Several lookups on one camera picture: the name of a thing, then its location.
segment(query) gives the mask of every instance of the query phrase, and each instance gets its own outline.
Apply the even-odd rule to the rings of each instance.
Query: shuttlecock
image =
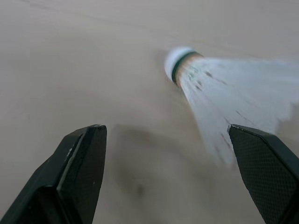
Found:
[[[216,163],[234,161],[230,124],[276,134],[299,104],[296,61],[205,58],[182,47],[169,53],[165,72],[183,90]]]

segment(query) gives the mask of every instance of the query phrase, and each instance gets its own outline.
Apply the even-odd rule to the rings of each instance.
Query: textured black surface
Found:
[[[263,132],[256,133],[233,127],[229,131],[240,173],[264,221],[285,223],[298,206],[299,183],[275,150],[258,136]]]
[[[73,216],[73,223],[93,222],[104,173],[106,136],[105,126],[88,128],[61,180],[60,195]]]

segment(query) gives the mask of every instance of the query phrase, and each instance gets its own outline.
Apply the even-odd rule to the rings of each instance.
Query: beige floor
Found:
[[[0,217],[74,129],[108,127],[94,222],[263,223],[214,167],[165,53],[295,57],[297,0],[1,0]]]

